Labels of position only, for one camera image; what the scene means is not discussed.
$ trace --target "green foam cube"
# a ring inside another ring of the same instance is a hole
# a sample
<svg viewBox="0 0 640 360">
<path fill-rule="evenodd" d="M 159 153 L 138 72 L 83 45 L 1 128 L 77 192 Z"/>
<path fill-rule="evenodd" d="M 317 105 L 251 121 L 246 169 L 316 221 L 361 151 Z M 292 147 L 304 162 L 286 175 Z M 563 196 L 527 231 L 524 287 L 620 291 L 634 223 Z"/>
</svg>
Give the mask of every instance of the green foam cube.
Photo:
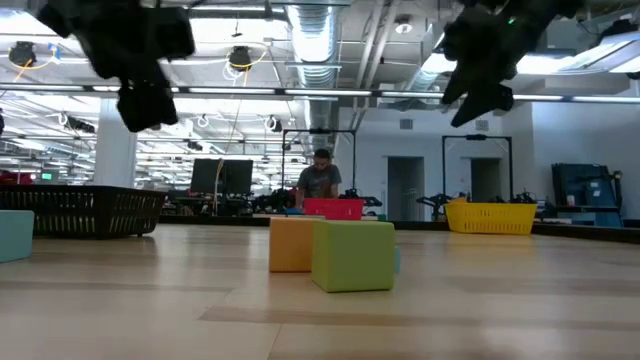
<svg viewBox="0 0 640 360">
<path fill-rule="evenodd" d="M 375 221 L 319 221 L 311 278 L 326 292 L 389 290 L 394 281 L 395 229 Z"/>
</svg>

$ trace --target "column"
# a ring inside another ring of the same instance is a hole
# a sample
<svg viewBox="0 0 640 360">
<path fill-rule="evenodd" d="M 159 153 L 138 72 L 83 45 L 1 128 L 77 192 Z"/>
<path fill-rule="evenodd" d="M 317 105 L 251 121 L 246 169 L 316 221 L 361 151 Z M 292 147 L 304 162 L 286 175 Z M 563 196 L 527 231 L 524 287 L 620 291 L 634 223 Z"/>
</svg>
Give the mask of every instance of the column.
<svg viewBox="0 0 640 360">
<path fill-rule="evenodd" d="M 102 99 L 96 146 L 95 185 L 133 188 L 138 135 L 125 127 L 118 99 Z"/>
</svg>

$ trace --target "plastic crate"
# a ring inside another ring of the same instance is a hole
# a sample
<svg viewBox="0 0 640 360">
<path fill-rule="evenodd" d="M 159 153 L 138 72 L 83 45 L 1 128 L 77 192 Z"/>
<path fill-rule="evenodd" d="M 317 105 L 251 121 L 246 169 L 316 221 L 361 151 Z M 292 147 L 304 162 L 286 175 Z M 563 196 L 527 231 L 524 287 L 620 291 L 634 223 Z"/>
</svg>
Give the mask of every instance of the plastic crate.
<svg viewBox="0 0 640 360">
<path fill-rule="evenodd" d="M 327 220 L 362 220 L 364 199 L 305 199 L 305 215 L 322 215 Z"/>
<path fill-rule="evenodd" d="M 0 186 L 0 210 L 31 210 L 34 235 L 114 239 L 155 230 L 166 194 L 111 186 Z"/>
<path fill-rule="evenodd" d="M 531 234 L 536 208 L 536 204 L 445 205 L 452 231 L 475 234 Z"/>
</svg>

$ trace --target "man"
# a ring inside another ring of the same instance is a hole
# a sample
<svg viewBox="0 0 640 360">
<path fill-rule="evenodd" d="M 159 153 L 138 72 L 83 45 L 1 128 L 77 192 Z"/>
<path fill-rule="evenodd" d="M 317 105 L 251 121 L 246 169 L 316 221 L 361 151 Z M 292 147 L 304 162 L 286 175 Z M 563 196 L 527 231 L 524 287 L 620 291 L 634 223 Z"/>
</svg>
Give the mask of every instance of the man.
<svg viewBox="0 0 640 360">
<path fill-rule="evenodd" d="M 340 170 L 331 164 L 331 153 L 325 149 L 317 150 L 313 155 L 313 165 L 300 174 L 296 207 L 302 208 L 304 198 L 337 199 L 341 182 Z"/>
</svg>

